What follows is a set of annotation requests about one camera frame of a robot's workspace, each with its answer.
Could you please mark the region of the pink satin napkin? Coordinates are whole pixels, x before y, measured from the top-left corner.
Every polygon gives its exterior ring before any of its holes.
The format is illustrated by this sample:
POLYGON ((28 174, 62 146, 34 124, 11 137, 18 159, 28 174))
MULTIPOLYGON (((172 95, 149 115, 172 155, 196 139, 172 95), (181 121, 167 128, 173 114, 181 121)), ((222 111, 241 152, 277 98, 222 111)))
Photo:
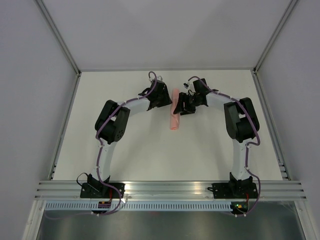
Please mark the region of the pink satin napkin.
POLYGON ((172 104, 170 108, 170 130, 172 131, 178 130, 180 125, 180 115, 178 113, 174 113, 178 105, 179 93, 180 93, 179 89, 174 88, 171 94, 172 104))

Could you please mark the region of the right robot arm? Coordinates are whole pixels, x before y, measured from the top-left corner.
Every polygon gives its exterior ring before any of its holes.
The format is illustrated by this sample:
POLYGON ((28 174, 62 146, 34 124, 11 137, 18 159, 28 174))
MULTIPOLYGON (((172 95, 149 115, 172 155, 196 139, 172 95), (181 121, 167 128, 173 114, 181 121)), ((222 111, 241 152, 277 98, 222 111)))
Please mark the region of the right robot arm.
POLYGON ((233 165, 228 185, 228 192, 235 198, 241 197, 247 190, 244 181, 254 175, 249 169, 250 147, 261 143, 258 131, 260 123, 249 97, 235 98, 217 89, 211 89, 204 78, 193 76, 185 82, 187 92, 180 92, 174 115, 189 115, 196 112, 196 107, 216 108, 224 113, 225 127, 233 144, 233 165))

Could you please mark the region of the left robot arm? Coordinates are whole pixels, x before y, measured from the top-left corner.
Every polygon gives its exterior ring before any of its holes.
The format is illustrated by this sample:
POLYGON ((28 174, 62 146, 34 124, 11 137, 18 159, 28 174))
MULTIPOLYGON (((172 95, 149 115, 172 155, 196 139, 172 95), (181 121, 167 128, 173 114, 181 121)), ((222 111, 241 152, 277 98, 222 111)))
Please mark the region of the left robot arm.
POLYGON ((113 153, 117 142, 125 134, 129 117, 171 103, 168 88, 159 79, 153 79, 150 87, 135 98, 123 102, 108 100, 105 103, 94 126, 99 152, 95 167, 87 177, 87 185, 93 195, 104 198, 109 193, 113 153))

